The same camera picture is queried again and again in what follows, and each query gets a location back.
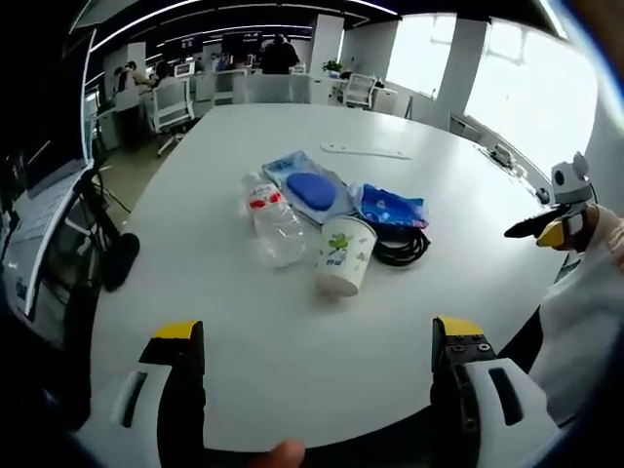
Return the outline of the person's left hand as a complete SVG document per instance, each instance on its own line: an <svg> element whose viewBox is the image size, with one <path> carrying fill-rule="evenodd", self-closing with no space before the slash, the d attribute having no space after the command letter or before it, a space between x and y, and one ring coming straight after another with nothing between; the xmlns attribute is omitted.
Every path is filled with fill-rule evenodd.
<svg viewBox="0 0 624 468"><path fill-rule="evenodd" d="M252 460L253 468L298 468L305 457L305 446L295 439L284 440L269 452Z"/></svg>

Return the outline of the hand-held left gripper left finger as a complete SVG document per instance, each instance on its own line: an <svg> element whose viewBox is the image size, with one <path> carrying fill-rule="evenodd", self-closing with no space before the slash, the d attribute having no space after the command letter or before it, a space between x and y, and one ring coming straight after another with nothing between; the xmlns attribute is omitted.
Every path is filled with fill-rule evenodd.
<svg viewBox="0 0 624 468"><path fill-rule="evenodd" d="M77 440L101 467L199 467L206 392L203 323L157 330L136 363L95 390Z"/></svg>

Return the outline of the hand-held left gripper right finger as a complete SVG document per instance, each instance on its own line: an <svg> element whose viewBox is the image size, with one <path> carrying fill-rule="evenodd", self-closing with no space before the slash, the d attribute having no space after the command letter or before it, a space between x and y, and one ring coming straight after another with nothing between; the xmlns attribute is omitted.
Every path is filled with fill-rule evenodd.
<svg viewBox="0 0 624 468"><path fill-rule="evenodd" d="M475 323L432 324L434 467L533 467L558 435L546 395Z"/></svg>

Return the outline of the person's right hand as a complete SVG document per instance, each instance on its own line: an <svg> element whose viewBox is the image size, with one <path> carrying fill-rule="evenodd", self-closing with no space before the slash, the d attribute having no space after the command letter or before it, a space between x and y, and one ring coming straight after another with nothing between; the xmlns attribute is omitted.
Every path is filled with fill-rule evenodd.
<svg viewBox="0 0 624 468"><path fill-rule="evenodd" d="M605 261L623 272L623 218L598 204L588 205L581 215L582 227L572 235L571 247L584 263Z"/></svg>

